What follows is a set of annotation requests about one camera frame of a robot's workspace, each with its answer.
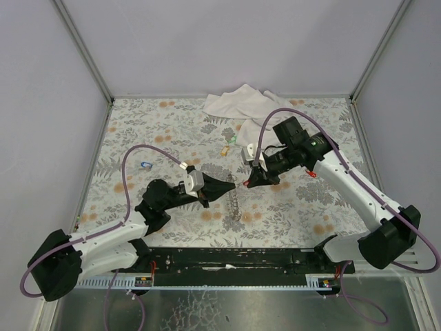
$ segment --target small yellow object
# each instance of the small yellow object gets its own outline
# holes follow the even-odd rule
[[[226,157],[227,154],[228,154],[228,151],[229,151],[229,146],[225,146],[225,147],[221,150],[220,155],[222,155],[223,157]]]

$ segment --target small blue object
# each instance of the small blue object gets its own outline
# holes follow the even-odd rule
[[[150,162],[141,162],[141,167],[152,169],[153,164],[151,164]]]

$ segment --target gray leaf pattern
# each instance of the gray leaf pattern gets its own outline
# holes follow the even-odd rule
[[[250,169],[240,146],[229,144],[243,120],[222,119],[202,112],[204,99],[117,99],[94,169],[79,230],[91,230],[125,214],[121,160],[138,143],[164,149],[209,176],[239,184],[205,209],[199,203],[168,210],[171,220],[146,237],[151,246],[192,247],[311,247],[331,234],[365,231],[350,205],[325,181],[311,178],[302,168],[280,176],[279,185],[247,189]],[[295,108],[323,125],[353,165],[365,176],[367,168],[344,99],[295,99]],[[310,133],[315,127],[299,119]],[[153,163],[151,170],[141,162]],[[171,185],[185,172],[163,155],[136,150],[126,164],[132,207],[139,204],[148,183],[162,178]]]

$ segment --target black bracket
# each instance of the black bracket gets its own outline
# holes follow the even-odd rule
[[[29,261],[28,268],[43,254],[68,243],[69,239],[62,230],[49,234]],[[80,256],[81,251],[69,246],[45,258],[31,271],[46,301],[60,299],[75,287],[82,271]]]
[[[421,214],[413,205],[402,209],[400,215],[418,229]],[[384,269],[415,244],[416,234],[397,217],[383,219],[374,232],[358,240],[362,256],[377,269]]]

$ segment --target metal floor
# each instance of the metal floor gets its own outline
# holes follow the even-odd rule
[[[323,299],[315,292],[153,290],[141,297],[146,309],[143,330],[419,330],[400,279],[347,277],[345,288],[380,305],[391,323],[367,323],[343,298]],[[104,330],[104,295],[105,290],[73,290],[62,299],[51,331]],[[368,305],[355,305],[381,320]],[[139,303],[113,290],[109,316],[112,331],[138,330]]]

